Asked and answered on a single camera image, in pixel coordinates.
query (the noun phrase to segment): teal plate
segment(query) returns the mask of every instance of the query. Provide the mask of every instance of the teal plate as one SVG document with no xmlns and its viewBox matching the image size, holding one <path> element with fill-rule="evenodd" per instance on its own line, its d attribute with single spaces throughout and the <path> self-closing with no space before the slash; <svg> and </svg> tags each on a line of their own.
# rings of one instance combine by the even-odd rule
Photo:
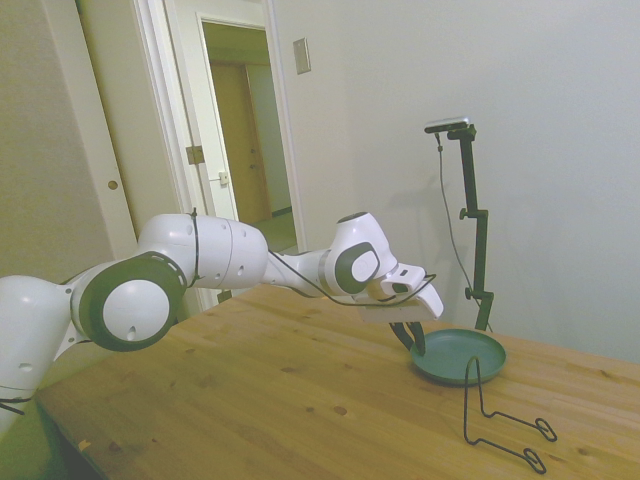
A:
<svg viewBox="0 0 640 480">
<path fill-rule="evenodd" d="M 411 347 L 413 363 L 427 377 L 447 385 L 464 385 L 464 374 L 471 357 L 480 359 L 482 382 L 500 373 L 507 361 L 507 352 L 496 340 L 477 330 L 437 330 L 424 336 L 427 352 L 420 356 Z M 478 375 L 475 362 L 469 371 L 469 384 L 476 385 Z"/>
</svg>

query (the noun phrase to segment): wooden table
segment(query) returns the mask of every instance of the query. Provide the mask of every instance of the wooden table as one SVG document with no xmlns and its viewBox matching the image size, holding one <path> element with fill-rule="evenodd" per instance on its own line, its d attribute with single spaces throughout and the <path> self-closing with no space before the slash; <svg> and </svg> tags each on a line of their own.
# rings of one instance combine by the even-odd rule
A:
<svg viewBox="0 0 640 480">
<path fill-rule="evenodd" d="M 425 330 L 450 325 L 425 323 Z M 117 479 L 640 479 L 640 365 L 494 335 L 508 352 L 470 437 L 464 389 L 417 371 L 388 325 L 261 286 L 39 392 L 63 435 Z"/>
</svg>

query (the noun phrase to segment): black cable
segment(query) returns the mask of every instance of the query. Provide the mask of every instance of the black cable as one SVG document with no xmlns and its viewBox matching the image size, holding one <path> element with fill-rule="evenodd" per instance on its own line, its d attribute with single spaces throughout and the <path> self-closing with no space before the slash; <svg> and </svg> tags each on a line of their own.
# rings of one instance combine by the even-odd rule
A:
<svg viewBox="0 0 640 480">
<path fill-rule="evenodd" d="M 8 410 L 17 415 L 24 415 L 22 410 L 18 410 L 17 408 L 10 407 L 9 405 L 5 405 L 5 403 L 27 403 L 30 398 L 0 398 L 0 408 L 4 410 Z"/>
<path fill-rule="evenodd" d="M 449 212 L 449 203 L 447 202 L 447 195 L 444 191 L 444 179 L 443 179 L 443 173 L 442 173 L 443 171 L 442 150 L 444 150 L 444 147 L 440 143 L 440 135 L 436 133 L 435 137 L 436 137 L 436 141 L 438 142 L 438 155 L 440 157 L 440 191 L 442 192 L 444 209 L 447 212 L 447 223 L 449 225 L 449 238 L 451 238 L 451 245 L 453 246 L 453 252 L 456 255 L 456 260 L 458 261 L 458 265 L 460 265 L 460 269 L 462 270 L 462 273 L 464 274 L 464 278 L 467 281 L 467 286 L 469 287 L 469 291 L 473 291 L 473 287 L 471 286 L 471 280 L 469 280 L 469 275 L 467 274 L 467 271 L 465 270 L 464 265 L 462 264 L 462 260 L 460 259 L 460 254 L 458 253 L 458 247 L 456 247 L 456 242 L 453 237 L 453 227 L 451 225 L 451 213 Z M 476 305 L 478 305 L 478 308 L 480 308 L 480 302 L 478 302 L 478 299 L 474 298 L 473 300 L 476 302 Z M 491 325 L 489 325 L 488 322 L 487 322 L 487 327 L 489 327 L 489 331 L 493 333 L 493 328 L 491 328 Z"/>
<path fill-rule="evenodd" d="M 195 258 L 196 266 L 195 266 L 195 271 L 193 273 L 193 280 L 191 281 L 191 285 L 189 285 L 189 288 L 191 288 L 198 280 L 200 280 L 203 277 L 198 275 L 198 266 L 200 264 L 200 237 L 198 236 L 198 222 L 196 221 L 196 217 L 198 216 L 198 214 L 196 213 L 196 207 L 193 207 L 193 212 L 191 212 L 188 215 L 191 217 L 191 220 L 193 221 L 193 230 L 196 235 L 196 258 Z"/>
<path fill-rule="evenodd" d="M 298 272 L 296 269 L 294 269 L 291 265 L 289 265 L 287 262 L 285 262 L 282 258 L 280 258 L 276 253 L 274 253 L 273 251 L 269 250 L 269 253 L 271 255 L 273 255 L 273 257 L 278 260 L 280 263 L 282 263 L 285 267 L 287 267 L 289 270 L 291 270 L 293 273 L 295 273 L 298 277 L 300 277 L 302 280 L 304 280 L 306 283 L 308 283 L 309 285 L 311 285 L 313 288 L 315 288 L 316 290 L 318 290 L 320 293 L 322 293 L 322 295 L 324 295 L 325 297 L 327 297 L 330 301 L 332 301 L 333 303 L 337 304 L 337 305 L 342 305 L 343 307 L 375 307 L 375 308 L 391 308 L 391 307 L 396 307 L 398 305 L 401 305 L 405 302 L 408 302 L 409 300 L 411 300 L 413 297 L 415 297 L 418 293 L 420 293 L 423 289 L 425 289 L 427 287 L 427 285 L 429 285 L 434 278 L 436 278 L 435 273 L 432 273 L 431 275 L 426 275 L 424 278 L 425 280 L 427 280 L 427 282 L 422 285 L 418 290 L 416 290 L 415 292 L 413 292 L 411 295 L 409 295 L 406 298 L 403 298 L 402 300 L 399 300 L 397 302 L 394 303 L 345 303 L 345 302 L 341 302 L 340 300 L 336 300 L 335 298 L 333 298 L 330 294 L 328 294 L 327 292 L 325 292 L 322 288 L 320 288 L 318 285 L 316 285 L 315 283 L 313 283 L 311 280 L 309 280 L 307 277 L 305 277 L 304 275 L 302 275 L 300 272 Z"/>
</svg>

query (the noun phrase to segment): metal wire frame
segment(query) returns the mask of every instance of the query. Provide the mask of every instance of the metal wire frame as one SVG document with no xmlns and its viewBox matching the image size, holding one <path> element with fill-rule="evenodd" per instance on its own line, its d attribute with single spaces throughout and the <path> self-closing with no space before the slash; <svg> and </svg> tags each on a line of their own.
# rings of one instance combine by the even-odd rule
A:
<svg viewBox="0 0 640 480">
<path fill-rule="evenodd" d="M 497 443 L 494 443 L 494 442 L 492 442 L 490 440 L 486 440 L 486 439 L 481 438 L 481 437 L 479 437 L 476 440 L 470 440 L 469 439 L 469 435 L 467 434 L 467 430 L 468 430 L 469 370 L 471 369 L 471 365 L 472 365 L 472 363 L 474 361 L 476 362 L 476 369 L 477 369 L 477 373 L 478 373 L 478 392 L 480 394 L 480 410 L 482 412 L 482 415 L 484 415 L 486 418 L 493 418 L 495 415 L 500 415 L 502 417 L 508 418 L 509 420 L 514 420 L 516 422 L 522 423 L 523 425 L 527 425 L 528 427 L 535 428 L 536 430 L 538 430 L 542 434 L 542 436 L 544 438 L 546 438 L 550 442 L 555 442 L 556 440 L 558 440 L 558 436 L 556 435 L 556 433 L 551 428 L 551 425 L 549 425 L 549 423 L 546 420 L 544 420 L 543 418 L 536 418 L 535 424 L 533 424 L 533 423 L 525 422 L 524 420 L 521 420 L 519 418 L 513 417 L 511 415 L 507 415 L 506 413 L 495 411 L 495 412 L 493 412 L 491 414 L 488 414 L 488 413 L 485 412 L 485 410 L 484 410 L 484 399 L 483 399 L 483 396 L 482 396 L 482 378 L 480 377 L 480 359 L 478 357 L 471 357 L 471 359 L 467 363 L 467 370 L 466 370 L 465 375 L 464 375 L 464 439 L 467 441 L 467 443 L 469 443 L 471 445 L 477 445 L 480 442 L 483 442 L 483 443 L 486 443 L 488 445 L 491 445 L 492 447 L 498 448 L 498 449 L 500 449 L 500 450 L 502 450 L 504 452 L 510 453 L 512 455 L 515 455 L 516 457 L 522 458 L 537 473 L 539 473 L 541 475 L 544 474 L 544 473 L 547 473 L 547 468 L 544 466 L 544 463 L 542 463 L 542 460 L 540 460 L 540 457 L 538 456 L 538 454 L 536 452 L 534 452 L 530 448 L 525 448 L 522 451 L 522 453 L 519 453 L 519 452 L 515 452 L 515 451 L 510 450 L 510 449 L 508 449 L 506 447 L 503 447 L 502 445 L 498 445 Z"/>
</svg>

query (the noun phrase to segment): wooden door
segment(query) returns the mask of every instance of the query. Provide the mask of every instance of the wooden door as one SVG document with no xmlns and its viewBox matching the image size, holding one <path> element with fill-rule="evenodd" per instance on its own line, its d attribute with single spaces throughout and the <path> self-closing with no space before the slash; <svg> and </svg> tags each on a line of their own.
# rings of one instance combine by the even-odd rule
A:
<svg viewBox="0 0 640 480">
<path fill-rule="evenodd" d="M 267 182 L 244 65 L 212 64 L 211 73 L 233 183 L 238 219 L 271 218 Z"/>
</svg>

